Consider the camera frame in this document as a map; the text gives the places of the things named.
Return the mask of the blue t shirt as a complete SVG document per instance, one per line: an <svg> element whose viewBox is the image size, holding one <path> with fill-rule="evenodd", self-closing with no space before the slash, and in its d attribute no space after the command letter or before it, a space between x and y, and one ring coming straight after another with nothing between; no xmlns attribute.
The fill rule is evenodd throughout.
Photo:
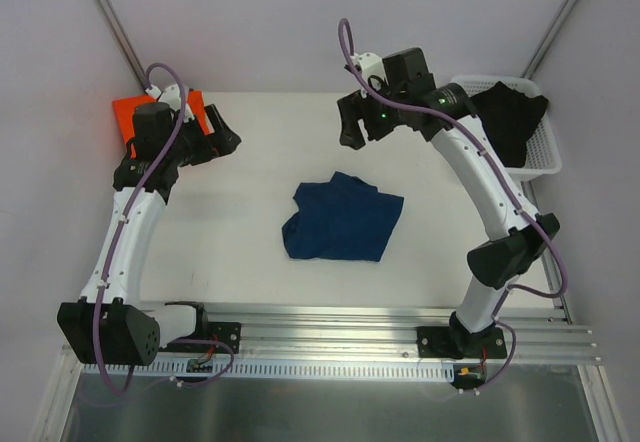
<svg viewBox="0 0 640 442"><path fill-rule="evenodd" d="M379 262L404 206L402 196L342 172L300 183L293 200L297 211L281 232L294 260Z"/></svg>

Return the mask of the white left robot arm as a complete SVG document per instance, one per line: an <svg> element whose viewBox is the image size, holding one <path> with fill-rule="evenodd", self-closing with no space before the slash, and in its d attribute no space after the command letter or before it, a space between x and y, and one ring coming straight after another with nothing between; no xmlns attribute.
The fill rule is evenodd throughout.
<svg viewBox="0 0 640 442"><path fill-rule="evenodd" d="M114 172L112 217L99 259L57 322L79 361L148 366L159 352L196 353L223 340L201 302L167 302L145 313L140 285L149 246L179 170L229 155L241 142L217 107L197 100L181 127L178 113L146 96L114 104L126 153Z"/></svg>

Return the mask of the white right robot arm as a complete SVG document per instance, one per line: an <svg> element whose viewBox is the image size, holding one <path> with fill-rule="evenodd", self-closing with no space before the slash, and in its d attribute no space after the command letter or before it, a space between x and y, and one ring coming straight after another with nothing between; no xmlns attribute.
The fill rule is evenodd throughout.
<svg viewBox="0 0 640 442"><path fill-rule="evenodd" d="M409 127L445 159L479 213L488 239L467 254L472 279L462 303L447 326L418 331L424 356L479 357L495 348L502 333L496 316L508 291L548 248L559 222L521 194L466 91L456 83L437 86L421 49L384 58L347 49L344 56L360 87L337 102L340 144L359 150Z"/></svg>

